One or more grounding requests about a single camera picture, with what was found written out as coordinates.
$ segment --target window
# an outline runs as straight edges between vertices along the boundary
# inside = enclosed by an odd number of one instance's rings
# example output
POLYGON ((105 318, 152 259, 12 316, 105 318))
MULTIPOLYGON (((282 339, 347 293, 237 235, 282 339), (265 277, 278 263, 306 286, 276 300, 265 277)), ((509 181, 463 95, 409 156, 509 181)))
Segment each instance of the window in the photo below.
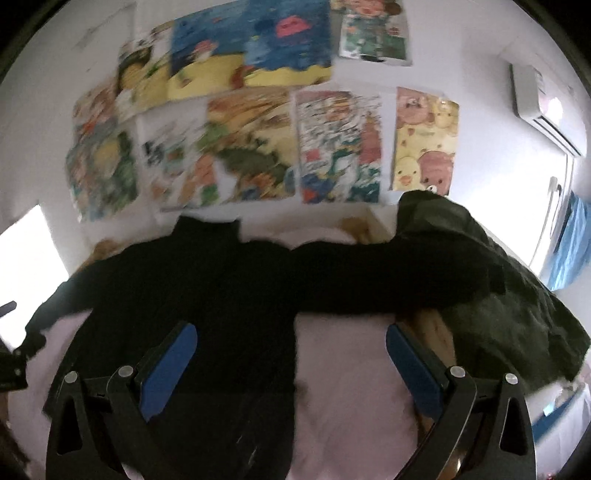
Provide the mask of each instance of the window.
POLYGON ((0 319, 0 338, 9 348, 22 343, 35 310, 67 278, 39 205, 0 235, 0 305, 17 302, 0 319))

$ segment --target dark green jacket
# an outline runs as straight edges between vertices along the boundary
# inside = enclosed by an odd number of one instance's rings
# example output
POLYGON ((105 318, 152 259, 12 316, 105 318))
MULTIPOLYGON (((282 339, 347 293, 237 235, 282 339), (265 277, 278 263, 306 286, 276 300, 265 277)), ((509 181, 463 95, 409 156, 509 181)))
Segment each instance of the dark green jacket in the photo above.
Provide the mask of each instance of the dark green jacket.
POLYGON ((526 391, 578 373, 589 348, 579 321, 538 278, 491 240, 470 213, 430 192, 408 192, 398 211, 397 235, 459 233, 498 256, 505 293, 441 310, 453 334, 457 361, 471 375, 513 372, 526 391))

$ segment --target children's drawing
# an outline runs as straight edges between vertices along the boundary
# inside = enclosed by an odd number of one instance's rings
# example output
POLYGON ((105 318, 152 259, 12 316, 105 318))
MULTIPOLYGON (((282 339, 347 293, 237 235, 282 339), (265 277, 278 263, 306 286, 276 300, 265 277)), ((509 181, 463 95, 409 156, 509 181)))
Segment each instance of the children's drawing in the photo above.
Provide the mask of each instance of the children's drawing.
POLYGON ((82 96, 74 106, 76 141, 92 135, 97 126, 116 122, 115 79, 110 77, 82 96))
POLYGON ((112 124, 97 126, 68 153, 66 174, 80 221, 108 218, 138 196, 132 142, 112 124))
POLYGON ((382 163, 379 98, 300 92, 297 103, 304 202, 377 202, 382 163))
POLYGON ((248 7, 248 0, 238 0, 174 21, 168 83, 171 100, 244 85, 244 55, 252 28, 248 7))
POLYGON ((296 135, 285 89, 254 89, 209 102, 197 142, 218 166, 222 200, 280 199, 296 192, 296 135))
POLYGON ((459 105, 398 88, 392 188, 449 194, 457 147, 459 105))
POLYGON ((116 99, 121 122, 168 101, 172 27, 163 24, 121 48, 116 99))
POLYGON ((401 0, 346 0, 345 5, 342 57, 411 65, 408 23, 401 0))
POLYGON ((312 85, 330 78, 329 0, 250 0, 248 86, 312 85))
POLYGON ((144 144, 162 210, 277 199, 296 192, 296 136, 284 89, 210 100, 205 124, 171 124, 144 144))
POLYGON ((161 210, 198 208, 218 202, 213 157, 196 147, 203 134, 202 123, 172 123, 144 143, 150 192, 161 210))

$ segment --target blue painting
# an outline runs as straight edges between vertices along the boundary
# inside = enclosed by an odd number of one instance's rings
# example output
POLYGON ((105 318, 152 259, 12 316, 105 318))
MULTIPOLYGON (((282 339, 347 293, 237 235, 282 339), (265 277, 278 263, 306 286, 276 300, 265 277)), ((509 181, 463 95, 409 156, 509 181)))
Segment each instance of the blue painting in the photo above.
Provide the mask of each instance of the blue painting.
POLYGON ((248 0, 201 10, 174 21, 168 97, 180 100, 240 88, 250 37, 248 0))
POLYGON ((328 0, 250 0, 245 83, 307 85, 330 78, 329 14, 328 0))

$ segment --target air conditioner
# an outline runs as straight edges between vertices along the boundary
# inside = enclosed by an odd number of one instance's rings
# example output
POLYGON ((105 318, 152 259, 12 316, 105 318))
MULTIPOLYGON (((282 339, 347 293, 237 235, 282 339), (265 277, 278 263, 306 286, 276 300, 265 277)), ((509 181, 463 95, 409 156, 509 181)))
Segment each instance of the air conditioner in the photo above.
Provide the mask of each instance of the air conditioner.
POLYGON ((512 65, 519 116, 573 157, 587 155, 587 132, 573 98, 529 65, 512 65))

